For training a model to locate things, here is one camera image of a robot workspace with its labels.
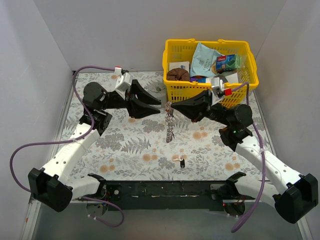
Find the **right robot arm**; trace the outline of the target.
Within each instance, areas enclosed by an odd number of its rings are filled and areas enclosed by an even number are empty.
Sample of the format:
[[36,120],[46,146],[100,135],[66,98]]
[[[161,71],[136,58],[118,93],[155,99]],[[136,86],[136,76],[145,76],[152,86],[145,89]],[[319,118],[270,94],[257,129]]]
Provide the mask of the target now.
[[262,173],[262,178],[255,180],[243,172],[237,172],[226,180],[225,185],[214,191],[232,199],[240,196],[255,199],[253,206],[232,228],[233,233],[249,219],[259,202],[272,206],[291,224],[295,224],[318,205],[317,179],[310,173],[303,175],[283,163],[264,149],[260,134],[253,135],[248,129],[254,124],[249,105],[238,104],[226,108],[208,89],[187,100],[174,102],[171,107],[194,123],[208,118],[225,125],[219,130],[222,142]]

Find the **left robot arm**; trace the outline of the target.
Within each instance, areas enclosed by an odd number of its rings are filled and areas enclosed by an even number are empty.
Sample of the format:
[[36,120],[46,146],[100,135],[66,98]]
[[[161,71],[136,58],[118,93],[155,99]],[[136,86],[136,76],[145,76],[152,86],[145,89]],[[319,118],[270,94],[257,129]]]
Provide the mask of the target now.
[[101,200],[106,196],[106,181],[96,174],[88,174],[76,181],[70,174],[87,149],[108,128],[112,115],[108,109],[127,109],[130,117],[142,119],[159,114],[159,99],[149,94],[136,79],[117,80],[114,91],[108,92],[97,82],[83,89],[83,116],[70,139],[41,169],[28,174],[31,196],[56,212],[63,211],[71,200],[92,196]]

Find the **metal disc with keyrings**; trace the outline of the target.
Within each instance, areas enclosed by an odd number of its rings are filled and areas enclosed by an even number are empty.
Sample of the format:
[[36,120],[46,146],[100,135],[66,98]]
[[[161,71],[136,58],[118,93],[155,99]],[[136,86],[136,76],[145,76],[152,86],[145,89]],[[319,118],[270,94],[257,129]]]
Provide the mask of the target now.
[[171,101],[168,101],[165,104],[165,111],[166,111],[165,125],[167,126],[166,143],[170,143],[174,138],[174,132],[173,132],[173,127],[174,127],[174,109],[172,108],[171,105],[172,105]]

